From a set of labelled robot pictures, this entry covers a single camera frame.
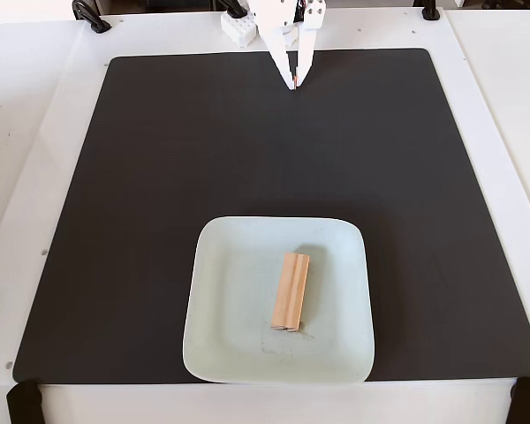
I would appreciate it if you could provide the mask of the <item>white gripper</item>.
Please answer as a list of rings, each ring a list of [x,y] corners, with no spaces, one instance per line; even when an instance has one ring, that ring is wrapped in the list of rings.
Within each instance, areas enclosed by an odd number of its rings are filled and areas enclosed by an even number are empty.
[[[293,90],[295,84],[300,87],[312,67],[314,45],[326,14],[326,4],[300,0],[249,0],[247,4],[284,84],[289,90]],[[299,49],[294,82],[284,35],[297,34],[298,27]]]

